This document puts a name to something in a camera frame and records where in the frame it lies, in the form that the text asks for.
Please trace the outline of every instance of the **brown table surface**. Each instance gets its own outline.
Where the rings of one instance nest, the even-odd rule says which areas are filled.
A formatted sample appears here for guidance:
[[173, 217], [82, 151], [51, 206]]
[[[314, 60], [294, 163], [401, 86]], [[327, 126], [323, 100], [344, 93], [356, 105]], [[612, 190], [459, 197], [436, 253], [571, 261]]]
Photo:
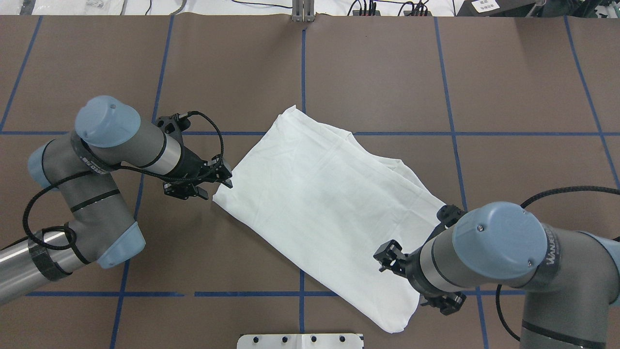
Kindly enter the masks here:
[[[562, 186], [616, 188], [620, 40], [606, 38], [619, 31], [617, 20], [574, 18], [0, 17], [0, 245], [23, 236], [22, 211], [38, 191], [27, 157], [100, 94], [149, 122], [203, 111], [225, 131], [232, 165], [296, 104], [469, 209]], [[217, 152], [206, 122], [189, 131], [189, 148]], [[146, 248], [2, 306], [0, 348], [234, 348], [243, 333], [299, 332], [363, 333], [366, 348], [518, 347], [495, 314], [494, 285], [469, 291], [455, 315], [421, 307], [388, 334], [211, 201], [177, 201], [158, 179], [114, 175]], [[597, 193], [531, 206], [548, 224], [608, 238], [619, 235], [619, 209]], [[70, 219], [51, 193], [31, 226]], [[508, 293], [504, 312], [518, 330], [523, 295]], [[620, 312], [609, 319], [617, 348]]]

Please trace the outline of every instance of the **metal bracket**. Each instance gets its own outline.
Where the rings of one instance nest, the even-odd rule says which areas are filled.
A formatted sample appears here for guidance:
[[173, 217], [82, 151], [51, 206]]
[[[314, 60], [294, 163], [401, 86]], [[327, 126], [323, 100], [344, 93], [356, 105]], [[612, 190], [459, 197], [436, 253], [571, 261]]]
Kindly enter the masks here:
[[360, 333], [304, 333], [241, 335], [237, 349], [364, 349]]
[[293, 22], [314, 22], [314, 0], [293, 0]]

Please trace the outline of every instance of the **blue tape grid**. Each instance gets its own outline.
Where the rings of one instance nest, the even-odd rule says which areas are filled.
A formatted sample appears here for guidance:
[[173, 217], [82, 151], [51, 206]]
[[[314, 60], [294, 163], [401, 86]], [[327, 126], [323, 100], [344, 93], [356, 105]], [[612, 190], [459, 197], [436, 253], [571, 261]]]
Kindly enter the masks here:
[[[0, 120], [0, 135], [63, 135], [66, 131], [5, 131], [3, 130], [4, 125], [6, 123], [7, 117], [9, 115], [9, 111], [11, 109], [11, 104], [16, 95], [17, 89], [19, 87], [19, 82], [22, 78], [23, 72], [25, 70], [26, 64], [28, 62], [28, 58], [30, 56], [30, 52], [32, 51], [32, 47], [35, 43], [35, 39], [37, 37], [39, 28], [41, 26], [43, 20], [43, 16], [38, 18], [36, 27], [32, 34], [32, 38], [30, 39], [30, 43], [24, 59], [22, 61], [22, 65], [20, 67], [17, 78], [15, 79], [15, 84], [11, 91], [11, 95], [5, 107], [4, 113], [2, 115], [2, 119]], [[599, 137], [601, 139], [601, 143], [605, 150], [605, 155], [607, 157], [609, 168], [612, 172], [613, 178], [616, 182], [616, 186], [620, 188], [620, 181], [618, 178], [617, 171], [615, 169], [613, 160], [611, 158], [611, 154], [609, 152], [609, 148], [606, 142], [606, 137], [617, 137], [620, 136], [620, 132], [603, 132], [600, 120], [596, 113], [596, 109], [594, 107], [594, 103], [592, 101], [590, 90], [588, 88], [587, 82], [583, 75], [583, 71], [581, 68], [581, 64], [578, 59], [577, 51], [575, 49], [572, 33], [570, 31], [570, 24], [567, 17], [564, 17], [564, 23], [566, 26], [566, 32], [570, 44], [570, 49], [575, 60], [575, 67], [577, 69], [577, 73], [580, 77], [580, 80], [583, 84], [584, 93], [588, 104], [590, 106], [590, 110], [592, 112], [592, 116], [594, 118], [597, 132], [458, 132], [454, 127], [454, 120], [452, 114], [452, 108], [450, 103], [450, 93], [448, 89], [448, 79], [446, 77], [446, 68], [443, 59], [443, 51], [441, 48], [441, 35], [438, 19], [435, 17], [435, 34], [437, 41], [437, 49], [440, 59], [441, 66], [441, 77], [443, 79], [443, 87], [446, 98], [446, 107], [448, 112], [448, 120], [450, 124], [449, 132], [355, 132], [354, 135], [357, 136], [446, 136], [452, 138], [453, 143], [453, 151], [454, 151], [454, 160], [456, 162], [456, 169], [458, 172], [459, 179], [459, 187], [461, 191], [461, 201], [463, 208], [467, 209], [467, 197], [465, 192], [465, 187], [463, 183], [463, 174], [461, 171], [459, 153], [458, 153], [458, 143], [457, 137], [467, 137], [467, 136], [558, 136], [558, 137]], [[171, 17], [167, 38], [166, 38], [166, 47], [164, 49], [164, 56], [162, 59], [161, 72], [159, 75], [159, 82], [157, 86], [157, 94], [155, 98], [155, 104], [153, 107], [153, 116], [152, 121], [155, 120], [157, 116], [157, 109], [159, 107], [159, 98], [161, 96], [161, 88], [164, 80], [164, 72], [166, 70], [166, 60], [168, 49], [171, 40], [172, 27], [174, 23], [174, 17]], [[306, 29], [302, 31], [301, 36], [301, 107], [302, 111], [306, 112]], [[224, 135], [231, 136], [263, 136], [265, 132], [222, 132]], [[189, 131], [184, 132], [186, 135], [216, 135], [215, 132], [202, 132], [202, 131]], [[140, 209], [140, 203], [142, 199], [142, 193], [144, 188], [144, 175], [140, 178], [138, 188], [138, 195], [136, 198], [136, 208], [134, 212], [134, 216], [137, 218], [138, 212]], [[180, 294], [177, 292], [129, 292], [126, 291], [126, 283], [127, 276], [129, 272], [130, 261], [127, 261], [123, 268], [123, 276], [121, 281], [121, 286], [119, 292], [90, 292], [90, 291], [35, 291], [29, 293], [28, 297], [117, 297], [117, 311], [114, 321], [114, 327], [112, 331], [112, 337], [110, 340], [110, 348], [113, 349], [116, 344], [116, 336], [118, 333], [118, 328], [120, 325], [120, 318], [122, 314], [123, 307], [123, 299], [125, 297], [184, 297], [184, 294]], [[484, 319], [484, 310], [482, 306], [482, 296], [495, 296], [495, 291], [493, 290], [481, 290], [480, 288], [476, 288], [475, 291], [465, 291], [465, 295], [467, 296], [475, 296], [477, 299], [479, 318], [480, 318], [480, 328], [482, 330], [482, 338], [484, 343], [484, 348], [489, 349], [489, 341], [487, 338], [487, 331]], [[502, 295], [505, 296], [522, 296], [525, 293], [520, 290], [503, 290]], [[299, 271], [299, 291], [247, 291], [247, 292], [195, 292], [194, 297], [298, 297], [299, 298], [299, 331], [300, 333], [304, 333], [304, 300], [305, 297], [337, 297], [334, 292], [331, 291], [306, 291], [305, 290], [305, 273], [303, 270]]]

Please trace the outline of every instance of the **white label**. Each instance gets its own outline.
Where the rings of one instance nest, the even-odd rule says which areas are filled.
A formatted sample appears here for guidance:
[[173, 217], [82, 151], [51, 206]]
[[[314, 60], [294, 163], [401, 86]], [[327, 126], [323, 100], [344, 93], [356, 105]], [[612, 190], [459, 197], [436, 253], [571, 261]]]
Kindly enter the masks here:
[[86, 0], [86, 6], [102, 9], [105, 6], [104, 0]]
[[497, 4], [497, 2], [495, 2], [495, 0], [477, 0], [472, 1], [471, 4], [474, 5], [474, 9], [476, 9], [478, 13], [493, 11], [500, 8], [500, 6]]

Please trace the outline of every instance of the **robotic arm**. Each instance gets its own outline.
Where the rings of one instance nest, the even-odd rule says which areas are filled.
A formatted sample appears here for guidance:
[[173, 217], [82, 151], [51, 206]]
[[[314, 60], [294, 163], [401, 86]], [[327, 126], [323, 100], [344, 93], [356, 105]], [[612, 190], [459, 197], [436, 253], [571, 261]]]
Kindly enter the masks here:
[[[181, 132], [190, 126], [192, 115], [205, 117], [215, 127], [200, 112], [161, 117], [153, 125], [143, 122], [132, 107], [99, 96], [79, 111], [74, 131], [36, 150], [28, 160], [31, 176], [44, 188], [58, 184], [75, 219], [31, 232], [29, 238], [0, 251], [0, 304], [67, 277], [92, 261], [111, 268], [144, 248], [144, 237], [111, 171], [129, 169], [157, 176], [165, 181], [164, 194], [179, 199], [208, 199], [197, 186], [202, 182], [231, 188], [221, 135], [221, 152], [210, 161], [183, 145]], [[122, 161], [141, 170], [120, 166]], [[27, 216], [36, 198], [24, 215], [27, 233]]]
[[509, 202], [468, 213], [444, 206], [437, 217], [413, 253], [391, 240], [374, 255], [381, 271], [409, 280], [423, 305], [449, 315], [463, 289], [507, 284], [526, 291], [521, 348], [605, 347], [609, 306], [620, 303], [620, 243], [542, 224]]

